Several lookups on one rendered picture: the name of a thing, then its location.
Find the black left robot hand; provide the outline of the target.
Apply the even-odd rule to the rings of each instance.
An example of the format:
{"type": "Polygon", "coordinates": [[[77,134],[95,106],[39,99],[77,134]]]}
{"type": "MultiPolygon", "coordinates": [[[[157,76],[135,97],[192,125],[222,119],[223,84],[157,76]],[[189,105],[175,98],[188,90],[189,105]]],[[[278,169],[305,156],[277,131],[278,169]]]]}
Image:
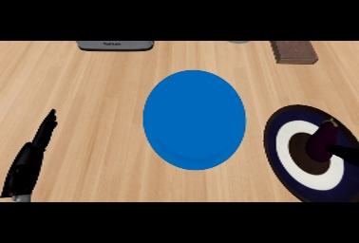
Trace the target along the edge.
{"type": "Polygon", "coordinates": [[[52,109],[42,121],[33,141],[24,144],[15,156],[0,197],[12,198],[33,194],[42,171],[43,155],[56,125],[56,110],[52,109]]]}

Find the brown rectangular block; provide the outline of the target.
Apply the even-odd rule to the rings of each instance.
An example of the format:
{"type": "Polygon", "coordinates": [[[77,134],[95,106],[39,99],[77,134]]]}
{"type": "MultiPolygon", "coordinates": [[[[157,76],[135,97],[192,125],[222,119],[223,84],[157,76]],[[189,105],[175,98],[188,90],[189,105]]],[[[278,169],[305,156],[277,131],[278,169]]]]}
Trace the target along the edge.
{"type": "Polygon", "coordinates": [[[318,54],[309,41],[272,41],[275,60],[278,64],[314,65],[318,54]]]}

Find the purple eggplant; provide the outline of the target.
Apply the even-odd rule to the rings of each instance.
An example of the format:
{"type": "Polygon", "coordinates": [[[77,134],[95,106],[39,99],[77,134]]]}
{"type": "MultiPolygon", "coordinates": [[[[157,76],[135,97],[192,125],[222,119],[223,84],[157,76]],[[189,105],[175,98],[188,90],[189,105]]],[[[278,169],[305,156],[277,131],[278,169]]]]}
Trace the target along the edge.
{"type": "Polygon", "coordinates": [[[325,146],[337,143],[339,124],[334,119],[325,120],[315,134],[306,143],[306,153],[312,160],[327,162],[333,154],[325,150],[325,146]]]}

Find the dark blue ringed plate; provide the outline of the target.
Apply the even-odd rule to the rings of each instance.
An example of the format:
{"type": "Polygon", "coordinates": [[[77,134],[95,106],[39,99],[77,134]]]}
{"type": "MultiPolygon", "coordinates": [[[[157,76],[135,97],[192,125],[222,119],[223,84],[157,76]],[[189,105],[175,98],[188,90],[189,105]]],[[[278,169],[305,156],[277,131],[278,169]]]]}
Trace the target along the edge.
{"type": "Polygon", "coordinates": [[[359,166],[333,156],[317,162],[306,153],[306,141],[324,121],[339,125],[337,144],[359,149],[345,124],[308,105],[288,105],[271,116],[263,130],[263,147],[278,179],[294,196],[308,202],[359,202],[359,166]]]}

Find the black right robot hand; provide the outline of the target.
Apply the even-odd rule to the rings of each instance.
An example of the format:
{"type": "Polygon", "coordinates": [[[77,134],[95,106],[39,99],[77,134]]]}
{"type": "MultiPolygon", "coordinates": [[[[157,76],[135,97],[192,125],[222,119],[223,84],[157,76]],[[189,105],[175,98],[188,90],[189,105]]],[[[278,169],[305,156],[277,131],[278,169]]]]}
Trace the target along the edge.
{"type": "Polygon", "coordinates": [[[359,149],[328,144],[325,150],[352,165],[359,166],[359,149]]]}

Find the grey appliance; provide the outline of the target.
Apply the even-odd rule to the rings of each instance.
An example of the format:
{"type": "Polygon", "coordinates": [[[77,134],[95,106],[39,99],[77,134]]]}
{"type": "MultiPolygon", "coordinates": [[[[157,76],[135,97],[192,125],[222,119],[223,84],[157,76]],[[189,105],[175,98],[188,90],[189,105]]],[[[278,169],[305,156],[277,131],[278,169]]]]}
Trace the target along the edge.
{"type": "Polygon", "coordinates": [[[77,41],[77,45],[89,51],[144,51],[153,49],[154,41],[77,41]]]}

